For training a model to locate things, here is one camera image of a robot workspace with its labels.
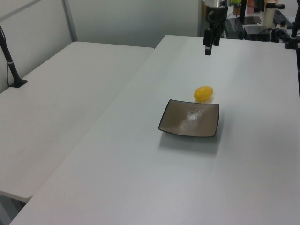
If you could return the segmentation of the Franka gripper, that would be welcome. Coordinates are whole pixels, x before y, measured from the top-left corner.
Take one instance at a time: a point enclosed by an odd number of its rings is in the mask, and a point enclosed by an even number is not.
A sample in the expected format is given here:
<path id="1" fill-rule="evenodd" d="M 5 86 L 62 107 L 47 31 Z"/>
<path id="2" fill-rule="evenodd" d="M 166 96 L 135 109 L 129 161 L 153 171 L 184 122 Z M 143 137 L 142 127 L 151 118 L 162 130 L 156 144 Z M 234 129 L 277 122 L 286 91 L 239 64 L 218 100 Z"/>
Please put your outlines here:
<path id="1" fill-rule="evenodd" d="M 208 27 L 205 29 L 203 37 L 205 55 L 211 55 L 212 30 L 214 31 L 213 45 L 219 46 L 220 37 L 224 30 L 224 22 L 227 19 L 227 11 L 228 6 L 206 6 L 205 19 L 208 22 Z"/>

